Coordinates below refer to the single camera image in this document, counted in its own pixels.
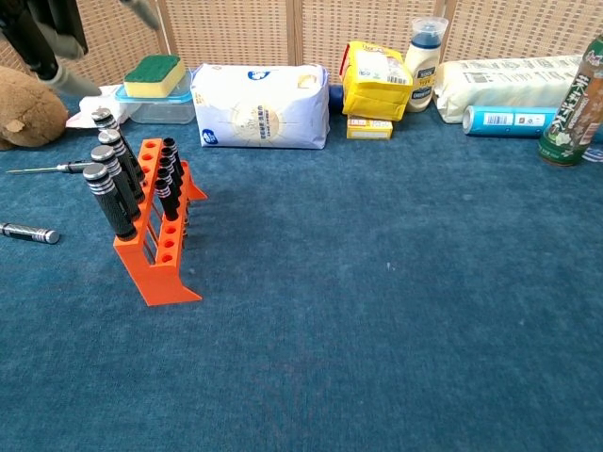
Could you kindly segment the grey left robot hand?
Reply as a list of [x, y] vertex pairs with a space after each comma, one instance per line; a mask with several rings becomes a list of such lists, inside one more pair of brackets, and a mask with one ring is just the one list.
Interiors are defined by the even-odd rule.
[[101, 93], [93, 82], [57, 61], [59, 57], [77, 60], [89, 51], [76, 2], [3, 1], [1, 38], [51, 89], [73, 96]]

